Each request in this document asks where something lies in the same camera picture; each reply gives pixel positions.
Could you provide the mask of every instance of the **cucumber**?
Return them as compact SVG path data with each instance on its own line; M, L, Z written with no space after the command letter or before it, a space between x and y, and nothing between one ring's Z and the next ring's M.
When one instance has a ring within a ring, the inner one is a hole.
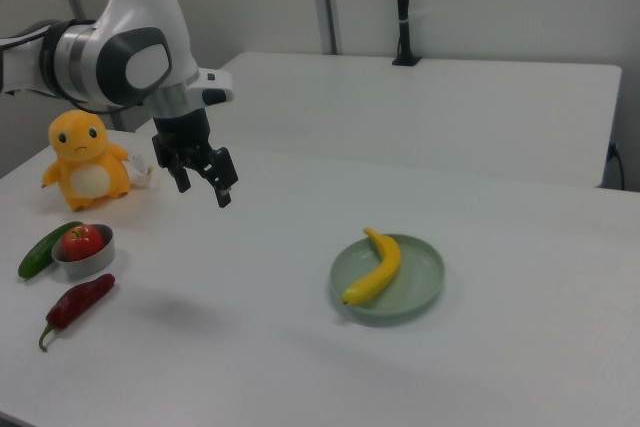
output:
M53 262L51 249L53 245L67 232L67 230L82 224L82 222L73 221L61 225L56 230L47 234L25 255L20 267L18 267L18 275L23 279L30 279L41 272L47 265Z

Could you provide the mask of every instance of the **red apple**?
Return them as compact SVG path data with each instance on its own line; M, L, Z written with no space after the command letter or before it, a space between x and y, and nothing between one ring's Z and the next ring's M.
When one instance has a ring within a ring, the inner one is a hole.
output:
M68 262L91 257L105 245L100 231L90 224L80 224L62 236L62 253Z

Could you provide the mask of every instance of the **banana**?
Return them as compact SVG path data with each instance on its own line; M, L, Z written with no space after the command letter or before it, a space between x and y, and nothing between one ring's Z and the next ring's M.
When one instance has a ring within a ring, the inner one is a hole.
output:
M382 292L398 273L402 254L398 243L388 235L381 235L367 227L364 233L373 240L382 257L380 265L351 284L342 294L342 303L359 305Z

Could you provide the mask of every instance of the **plush toy arm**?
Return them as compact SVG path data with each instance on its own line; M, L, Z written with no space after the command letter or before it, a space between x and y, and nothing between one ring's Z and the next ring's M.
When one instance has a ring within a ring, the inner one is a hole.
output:
M44 171L42 175L42 187L53 185L58 182L58 180L60 180L60 163L55 161Z
M124 162L129 159L129 152L124 147L116 144L109 144L109 152L118 160Z

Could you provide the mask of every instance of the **metal bowl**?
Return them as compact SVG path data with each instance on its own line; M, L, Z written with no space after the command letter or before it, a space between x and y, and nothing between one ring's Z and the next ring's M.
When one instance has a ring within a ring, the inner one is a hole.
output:
M92 225L98 229L107 243L102 250L85 259L68 262L62 253L62 239L58 240L54 244L53 249L51 249L53 260L60 264L71 277L84 277L95 274L109 265L116 255L116 247L113 241L113 231L111 227L102 224Z

